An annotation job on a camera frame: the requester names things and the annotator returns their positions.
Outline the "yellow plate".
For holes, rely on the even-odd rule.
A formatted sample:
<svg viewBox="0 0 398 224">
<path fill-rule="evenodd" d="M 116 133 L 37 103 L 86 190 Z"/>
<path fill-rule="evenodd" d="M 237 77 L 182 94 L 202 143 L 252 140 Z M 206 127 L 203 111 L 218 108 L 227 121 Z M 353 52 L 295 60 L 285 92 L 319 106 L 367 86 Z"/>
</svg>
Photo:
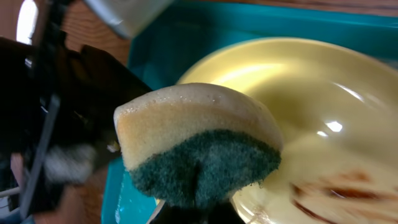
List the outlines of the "yellow plate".
<svg viewBox="0 0 398 224">
<path fill-rule="evenodd" d="M 212 83 L 264 103 L 284 136 L 282 162 L 232 199 L 246 223 L 397 222 L 397 70 L 306 39 L 219 50 L 181 83 Z"/>
</svg>

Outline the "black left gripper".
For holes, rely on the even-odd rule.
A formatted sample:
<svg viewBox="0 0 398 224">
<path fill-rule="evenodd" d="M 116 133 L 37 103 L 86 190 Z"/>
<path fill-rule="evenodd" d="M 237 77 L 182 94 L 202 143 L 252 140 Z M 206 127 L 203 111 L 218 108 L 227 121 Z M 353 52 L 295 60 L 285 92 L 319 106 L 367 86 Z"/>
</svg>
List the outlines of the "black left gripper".
<svg viewBox="0 0 398 224">
<path fill-rule="evenodd" d="M 65 45 L 68 1 L 47 1 L 34 45 L 1 39 L 1 159 L 22 156 L 19 216 L 55 209 L 120 155 L 115 109 L 150 88 L 104 50 Z"/>
</svg>

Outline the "green yellow sponge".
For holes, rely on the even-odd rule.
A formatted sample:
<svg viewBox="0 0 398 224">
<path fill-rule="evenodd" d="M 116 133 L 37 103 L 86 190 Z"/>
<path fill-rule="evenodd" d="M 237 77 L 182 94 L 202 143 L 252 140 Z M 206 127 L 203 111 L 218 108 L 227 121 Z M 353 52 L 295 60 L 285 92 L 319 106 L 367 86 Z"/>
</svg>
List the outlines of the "green yellow sponge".
<svg viewBox="0 0 398 224">
<path fill-rule="evenodd" d="M 135 188 L 172 206 L 210 208 L 281 162 L 282 135 L 269 110 L 224 86 L 146 93 L 118 106 L 114 125 Z"/>
</svg>

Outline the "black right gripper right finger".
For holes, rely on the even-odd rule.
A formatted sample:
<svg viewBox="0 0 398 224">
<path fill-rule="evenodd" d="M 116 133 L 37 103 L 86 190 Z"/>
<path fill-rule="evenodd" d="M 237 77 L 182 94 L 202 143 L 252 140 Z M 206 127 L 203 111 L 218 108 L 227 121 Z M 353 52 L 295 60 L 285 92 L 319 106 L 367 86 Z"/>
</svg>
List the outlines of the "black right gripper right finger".
<svg viewBox="0 0 398 224">
<path fill-rule="evenodd" d="M 210 212 L 204 214 L 201 224 L 245 224 L 235 211 L 231 202 L 216 205 Z"/>
</svg>

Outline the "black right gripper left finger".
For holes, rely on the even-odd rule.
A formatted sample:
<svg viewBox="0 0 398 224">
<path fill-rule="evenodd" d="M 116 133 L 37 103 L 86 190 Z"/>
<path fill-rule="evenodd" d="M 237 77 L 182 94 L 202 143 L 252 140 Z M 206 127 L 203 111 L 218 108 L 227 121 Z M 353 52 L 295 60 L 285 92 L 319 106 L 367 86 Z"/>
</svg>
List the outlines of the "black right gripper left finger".
<svg viewBox="0 0 398 224">
<path fill-rule="evenodd" d="M 149 224 L 192 224 L 199 222 L 199 211 L 161 202 L 149 218 Z"/>
</svg>

